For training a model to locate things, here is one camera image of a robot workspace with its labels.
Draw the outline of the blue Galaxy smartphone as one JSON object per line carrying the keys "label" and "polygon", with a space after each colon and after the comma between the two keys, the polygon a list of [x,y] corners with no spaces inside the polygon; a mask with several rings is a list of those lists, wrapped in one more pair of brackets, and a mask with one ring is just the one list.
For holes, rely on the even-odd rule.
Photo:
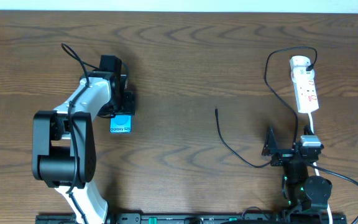
{"label": "blue Galaxy smartphone", "polygon": [[110,119],[110,133],[112,134],[127,134],[132,129],[131,115],[116,115]]}

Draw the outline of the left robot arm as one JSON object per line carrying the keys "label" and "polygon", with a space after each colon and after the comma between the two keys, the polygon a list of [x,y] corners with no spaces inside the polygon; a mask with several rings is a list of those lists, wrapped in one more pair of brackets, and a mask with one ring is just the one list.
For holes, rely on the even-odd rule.
{"label": "left robot arm", "polygon": [[32,173],[55,189],[73,209],[72,215],[38,215],[36,223],[109,223],[109,205],[93,180],[96,148],[93,121],[135,113],[128,76],[115,55],[102,55],[98,67],[85,71],[73,94],[50,111],[33,118]]}

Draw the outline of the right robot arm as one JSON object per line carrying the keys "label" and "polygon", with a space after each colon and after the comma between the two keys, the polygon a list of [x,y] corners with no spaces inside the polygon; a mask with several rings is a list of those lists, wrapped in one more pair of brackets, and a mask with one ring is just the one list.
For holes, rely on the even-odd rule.
{"label": "right robot arm", "polygon": [[332,183],[318,175],[309,175],[307,163],[314,163],[324,149],[323,144],[308,126],[293,149],[280,149],[272,128],[268,128],[262,149],[263,156],[270,156],[271,166],[284,170],[282,193],[289,207],[280,214],[287,223],[322,223],[322,213],[328,207]]}

